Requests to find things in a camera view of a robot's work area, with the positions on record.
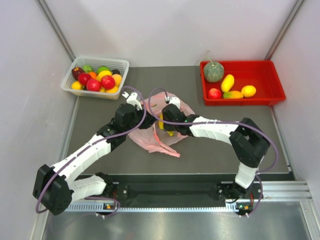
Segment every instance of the pink plastic bag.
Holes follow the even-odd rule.
[[[172,93],[168,93],[170,98],[176,97]],[[149,111],[148,99],[145,100],[146,109]],[[159,117],[162,109],[167,105],[165,102],[165,93],[161,92],[151,97],[152,111]],[[194,114],[195,112],[183,101],[180,101],[180,110],[184,112],[186,116]],[[174,132],[173,136],[170,136],[167,131],[159,128],[159,123],[156,121],[152,127],[148,129],[136,129],[128,134],[129,137],[140,147],[149,151],[149,153],[160,152],[179,158],[180,153],[169,147],[172,144],[179,142],[187,136],[182,136],[180,133]]]

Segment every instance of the white panel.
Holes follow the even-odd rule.
[[[286,101],[275,107],[300,180],[320,211],[320,1],[307,0],[272,58]]]
[[[34,0],[0,14],[0,239],[25,240],[37,170],[58,161],[74,100],[60,88],[71,62]]]
[[[131,67],[262,60],[296,0],[47,0],[76,56]]]

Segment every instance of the gray floor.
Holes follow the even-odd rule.
[[[43,240],[310,240],[298,202],[265,203],[249,219],[235,213],[118,213],[102,220],[65,212],[47,224]]]
[[[272,173],[287,173],[280,141],[268,106],[205,106],[202,94],[200,69],[198,66],[182,67],[139,67],[130,68],[125,85],[137,88],[148,98],[152,89],[165,88],[187,103],[196,114],[209,119],[240,121],[251,118],[279,149],[279,163]],[[86,143],[95,132],[107,124],[115,110],[125,100],[105,100],[80,97],[78,111],[69,144],[68,154]],[[180,158],[163,153],[148,153],[128,137],[127,141],[112,153],[102,157],[84,173],[94,174],[224,174],[236,173],[239,161],[232,147],[223,142],[206,138],[188,137],[172,146],[181,154]],[[274,160],[274,150],[270,148],[261,169]]]

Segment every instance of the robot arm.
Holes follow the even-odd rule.
[[[204,137],[225,142],[231,145],[240,161],[238,172],[235,176],[232,189],[223,192],[226,197],[239,198],[250,188],[256,177],[256,172],[270,144],[260,134],[237,124],[215,124],[218,120],[207,119],[199,115],[185,116],[180,111],[180,100],[177,97],[170,99],[169,104],[162,110],[163,120],[176,123],[207,123],[192,125],[164,124],[164,130],[177,131],[182,135],[191,137]],[[249,118],[244,118],[241,123],[259,127]]]
[[[126,140],[126,135],[107,140],[105,137],[127,132],[142,120],[144,111],[138,94],[132,92],[129,95],[125,92],[123,95],[126,97],[126,103],[119,106],[111,122],[103,126],[85,145],[51,167],[45,164],[39,168],[33,189],[33,196],[36,199],[39,198],[49,179],[75,158],[57,175],[41,200],[52,214],[62,213],[74,201],[102,194],[107,184],[110,184],[110,179],[103,173],[80,180],[76,178],[95,161],[112,152]],[[147,129],[154,122],[155,118],[147,112],[139,128]]]
[[[111,122],[103,126],[84,146],[68,156],[66,159],[52,165],[43,165],[39,168],[34,184],[33,196],[38,199],[49,179],[63,168],[72,158],[75,160],[65,167],[53,180],[45,192],[41,203],[54,215],[62,213],[70,203],[92,195],[100,195],[106,191],[112,181],[103,173],[76,180],[76,178],[90,165],[102,156],[112,152],[126,140],[126,135],[105,140],[105,137],[118,135],[134,128],[142,119],[144,111],[137,93],[123,94],[126,103],[121,104],[115,112]],[[180,111],[180,100],[173,97],[162,110],[163,120],[175,123],[218,122],[192,114],[185,116]],[[152,126],[156,119],[147,112],[140,125],[140,129]],[[252,120],[244,118],[242,123],[259,129]],[[222,192],[223,199],[230,196],[239,198],[244,195],[252,185],[255,174],[266,154],[269,143],[252,130],[242,128],[237,124],[192,124],[172,125],[164,124],[165,131],[177,131],[182,135],[192,137],[205,137],[223,141],[233,146],[240,160],[239,170],[235,177],[232,189]]]

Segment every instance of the red fruit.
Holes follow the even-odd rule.
[[[86,89],[88,91],[99,92],[100,88],[101,88],[101,83],[97,79],[91,78],[86,83]]]
[[[112,76],[106,75],[101,78],[101,85],[105,89],[112,89],[116,85],[116,81]]]
[[[75,80],[78,80],[79,75],[84,72],[85,71],[81,67],[78,67],[78,66],[71,70],[71,74]]]
[[[83,73],[80,73],[79,76],[78,76],[78,81],[84,86],[87,85],[87,82],[90,79],[92,79],[92,76],[89,73],[83,72]]]
[[[220,99],[222,98],[222,93],[219,89],[211,88],[209,90],[208,98],[210,99]]]

